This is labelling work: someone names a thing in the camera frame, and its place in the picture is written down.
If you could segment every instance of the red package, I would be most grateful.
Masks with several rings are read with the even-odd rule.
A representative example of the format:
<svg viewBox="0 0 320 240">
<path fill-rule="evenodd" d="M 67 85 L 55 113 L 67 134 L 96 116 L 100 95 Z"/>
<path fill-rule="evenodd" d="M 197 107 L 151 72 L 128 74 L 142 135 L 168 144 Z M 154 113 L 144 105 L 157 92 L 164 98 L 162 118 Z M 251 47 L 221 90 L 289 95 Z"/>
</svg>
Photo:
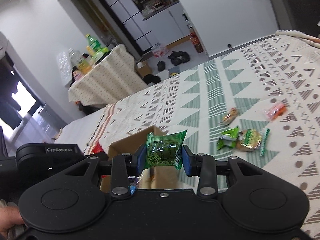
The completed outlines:
<svg viewBox="0 0 320 240">
<path fill-rule="evenodd" d="M 91 151 L 93 154 L 95 153 L 99 153 L 99 152 L 104 152 L 99 141 L 96 142 L 96 145 L 94 146 L 94 148 Z"/>
<path fill-rule="evenodd" d="M 270 121 L 272 121 L 272 120 L 276 119 L 278 116 L 281 116 L 286 110 L 287 110 L 287 107 L 284 105 L 284 103 L 279 103 L 279 104 L 274 105 L 265 114 L 266 114 L 267 118 Z"/>
</svg>

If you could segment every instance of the white sheet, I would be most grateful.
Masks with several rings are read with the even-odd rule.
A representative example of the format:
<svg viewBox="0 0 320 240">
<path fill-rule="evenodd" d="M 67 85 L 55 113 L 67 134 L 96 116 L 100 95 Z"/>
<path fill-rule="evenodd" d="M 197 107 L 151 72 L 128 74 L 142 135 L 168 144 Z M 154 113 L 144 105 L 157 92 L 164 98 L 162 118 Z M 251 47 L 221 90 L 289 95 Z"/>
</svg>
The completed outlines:
<svg viewBox="0 0 320 240">
<path fill-rule="evenodd" d="M 75 143 L 81 151 L 84 151 L 86 144 L 90 140 L 94 129 L 104 112 L 105 108 L 94 112 L 84 118 L 73 121 L 63 128 L 61 135 L 55 143 Z"/>
</svg>

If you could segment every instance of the green bottle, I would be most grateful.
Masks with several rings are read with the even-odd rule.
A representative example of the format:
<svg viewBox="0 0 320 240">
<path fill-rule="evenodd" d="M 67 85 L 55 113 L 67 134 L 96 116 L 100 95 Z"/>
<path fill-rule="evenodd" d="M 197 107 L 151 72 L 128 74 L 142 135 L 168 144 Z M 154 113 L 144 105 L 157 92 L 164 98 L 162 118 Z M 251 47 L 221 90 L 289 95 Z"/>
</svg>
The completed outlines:
<svg viewBox="0 0 320 240">
<path fill-rule="evenodd" d="M 102 49 L 101 43 L 96 39 L 90 36 L 90 34 L 86 35 L 89 46 L 93 49 L 94 52 L 97 52 L 99 49 Z"/>
</svg>

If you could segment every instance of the green snack package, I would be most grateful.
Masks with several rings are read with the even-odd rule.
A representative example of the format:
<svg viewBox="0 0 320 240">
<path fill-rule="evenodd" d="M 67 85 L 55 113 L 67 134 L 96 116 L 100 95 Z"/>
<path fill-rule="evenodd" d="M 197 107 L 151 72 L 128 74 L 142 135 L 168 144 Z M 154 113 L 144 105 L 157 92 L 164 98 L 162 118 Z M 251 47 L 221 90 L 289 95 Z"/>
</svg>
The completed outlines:
<svg viewBox="0 0 320 240">
<path fill-rule="evenodd" d="M 266 144 L 267 144 L 269 133 L 270 133 L 270 129 L 266 128 L 261 141 L 260 156 L 263 156 L 264 153 L 266 152 Z"/>
<path fill-rule="evenodd" d="M 224 146 L 230 148 L 236 147 L 236 140 L 238 138 L 239 127 L 236 126 L 233 129 L 226 130 L 221 133 L 221 136 L 217 143 L 217 150 L 220 150 Z"/>
<path fill-rule="evenodd" d="M 149 133 L 147 136 L 147 156 L 144 169 L 153 166 L 182 167 L 181 146 L 187 131 L 157 136 Z"/>
</svg>

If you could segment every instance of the black shoe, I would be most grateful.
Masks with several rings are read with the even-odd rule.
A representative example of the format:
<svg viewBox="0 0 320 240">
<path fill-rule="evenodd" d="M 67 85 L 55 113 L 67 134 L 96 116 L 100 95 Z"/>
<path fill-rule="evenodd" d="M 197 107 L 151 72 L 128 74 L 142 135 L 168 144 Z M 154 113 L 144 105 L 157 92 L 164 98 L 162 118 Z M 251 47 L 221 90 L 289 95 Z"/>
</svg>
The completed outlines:
<svg viewBox="0 0 320 240">
<path fill-rule="evenodd" d="M 182 52 L 181 55 L 181 62 L 182 63 L 187 63 L 188 61 L 190 61 L 190 55 L 186 52 Z"/>
<path fill-rule="evenodd" d="M 174 57 L 171 59 L 171 63 L 174 65 L 174 66 L 178 66 L 181 64 L 181 59 L 179 59 L 178 57 Z"/>
<path fill-rule="evenodd" d="M 180 50 L 180 51 L 173 51 L 173 52 L 168 56 L 168 58 L 169 58 L 169 59 L 172 59 L 172 58 L 174 58 L 174 57 L 181 57 L 182 54 L 183 54 L 182 50 Z"/>
<path fill-rule="evenodd" d="M 165 70 L 165 62 L 164 61 L 159 61 L 157 66 L 158 66 L 159 72 Z"/>
<path fill-rule="evenodd" d="M 149 85 L 150 83 L 158 84 L 161 82 L 161 78 L 152 74 L 147 74 L 143 77 L 143 81 Z"/>
</svg>

